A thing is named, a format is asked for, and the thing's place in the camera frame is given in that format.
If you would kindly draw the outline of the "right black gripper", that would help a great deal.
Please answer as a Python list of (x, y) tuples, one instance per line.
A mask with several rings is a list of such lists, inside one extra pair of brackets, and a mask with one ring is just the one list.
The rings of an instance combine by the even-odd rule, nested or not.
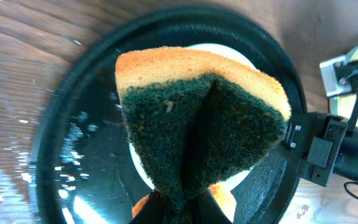
[(353, 133), (358, 120), (358, 60), (334, 66), (338, 84), (350, 84), (356, 95), (351, 117), (322, 113), (295, 113), (288, 120), (283, 156), (298, 177), (327, 186), (346, 132)]

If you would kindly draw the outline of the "light blue plate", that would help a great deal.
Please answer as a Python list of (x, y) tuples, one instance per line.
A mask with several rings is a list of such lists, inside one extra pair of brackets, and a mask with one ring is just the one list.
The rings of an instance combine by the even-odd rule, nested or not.
[[(194, 44), (187, 46), (189, 49), (204, 50), (212, 52), (214, 54), (222, 55), (232, 60), (236, 60), (244, 65), (247, 65), (250, 68), (256, 70), (254, 64), (244, 55), (242, 55), (237, 50), (234, 50), (230, 47), (221, 44), (213, 43), (202, 43)], [(155, 190), (155, 186), (152, 183), (152, 180), (145, 173), (145, 170), (142, 167), (139, 155), (135, 151), (135, 147), (130, 143), (129, 150), (132, 157), (132, 161), (135, 165), (135, 168), (140, 175), (141, 179), (146, 183), (146, 185), (151, 189)], [(249, 174), (252, 170), (252, 167), (249, 170), (242, 171), (222, 182), (215, 183), (209, 187), (214, 199), (217, 201), (220, 209), (223, 211), (225, 216), (231, 221), (234, 221), (234, 215), (236, 211), (236, 200), (231, 193), (231, 190), (235, 189)]]

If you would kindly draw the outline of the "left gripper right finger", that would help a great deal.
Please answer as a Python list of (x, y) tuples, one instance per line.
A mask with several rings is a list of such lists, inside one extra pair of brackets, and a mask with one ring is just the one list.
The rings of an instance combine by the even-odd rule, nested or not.
[(232, 224), (220, 209), (210, 190), (194, 199), (195, 224)]

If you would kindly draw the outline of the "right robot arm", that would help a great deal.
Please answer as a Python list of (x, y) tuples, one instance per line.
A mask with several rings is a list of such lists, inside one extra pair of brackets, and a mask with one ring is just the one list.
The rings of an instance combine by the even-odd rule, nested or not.
[(326, 186), (331, 174), (358, 183), (358, 60), (345, 55), (321, 62), (329, 98), (354, 94), (350, 118), (322, 113), (294, 113), (279, 150), (298, 177)]

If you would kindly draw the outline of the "orange green scrub sponge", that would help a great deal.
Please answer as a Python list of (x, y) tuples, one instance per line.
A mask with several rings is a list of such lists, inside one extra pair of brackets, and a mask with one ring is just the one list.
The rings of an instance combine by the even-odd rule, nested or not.
[(260, 162), (291, 117), (276, 79), (204, 50), (127, 52), (115, 79), (129, 141), (166, 201), (163, 223), (194, 223), (194, 199)]

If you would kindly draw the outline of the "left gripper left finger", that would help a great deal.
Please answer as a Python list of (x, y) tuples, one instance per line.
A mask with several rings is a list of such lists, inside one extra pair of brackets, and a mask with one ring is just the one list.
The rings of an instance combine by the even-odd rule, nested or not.
[(158, 191), (153, 191), (148, 194), (143, 207), (129, 224), (162, 224), (166, 207), (166, 201), (161, 194)]

